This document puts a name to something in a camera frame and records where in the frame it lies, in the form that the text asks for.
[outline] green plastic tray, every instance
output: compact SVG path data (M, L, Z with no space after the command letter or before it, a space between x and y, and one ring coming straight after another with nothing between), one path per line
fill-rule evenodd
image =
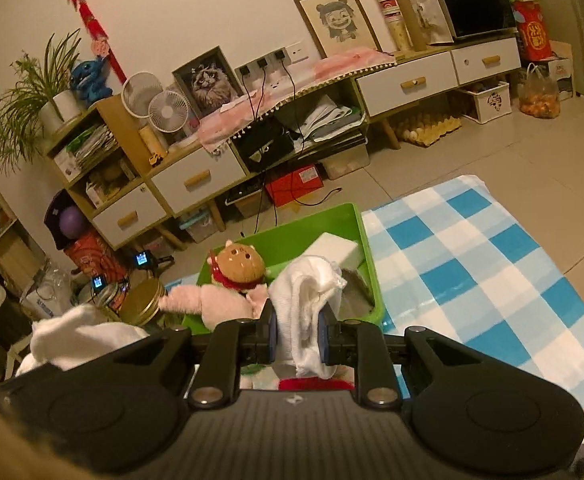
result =
M267 281L271 282L290 261L300 256L316 238L325 232L353 240L363 248L365 260L358 267L358 272L374 295L374 308L367 316L360 319L380 325L385 315L381 287L376 277L376 268L363 227L363 219L354 204L341 204L237 241L256 248L267 267ZM218 254L221 249L223 247L217 247L214 253ZM197 285L206 283L211 283L211 276L210 268L204 262L198 275ZM189 327L193 334L209 333L201 322L200 316L185 316L183 325Z

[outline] purple balloon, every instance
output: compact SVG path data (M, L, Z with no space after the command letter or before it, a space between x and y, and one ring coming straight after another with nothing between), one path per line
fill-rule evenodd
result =
M75 205L70 205L61 211L58 226L61 232L70 240L80 238L90 228L88 219L83 216L81 210Z

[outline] checkered tablecloth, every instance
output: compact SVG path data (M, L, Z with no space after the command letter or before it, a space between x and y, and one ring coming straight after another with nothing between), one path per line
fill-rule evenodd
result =
M584 408L584 304L475 176L363 213L383 331L426 326L569 390Z

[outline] lit screen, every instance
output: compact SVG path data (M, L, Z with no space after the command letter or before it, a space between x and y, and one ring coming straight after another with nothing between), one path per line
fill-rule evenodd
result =
M147 263L147 253L138 253L136 255L136 263L137 265L143 265Z

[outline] white foam block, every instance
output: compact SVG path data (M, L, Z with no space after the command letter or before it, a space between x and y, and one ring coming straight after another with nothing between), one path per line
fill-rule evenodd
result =
M361 246L333 235L332 233L323 233L316 238L304 252L303 256L322 256L326 260L336 263L341 269L357 269L365 259Z

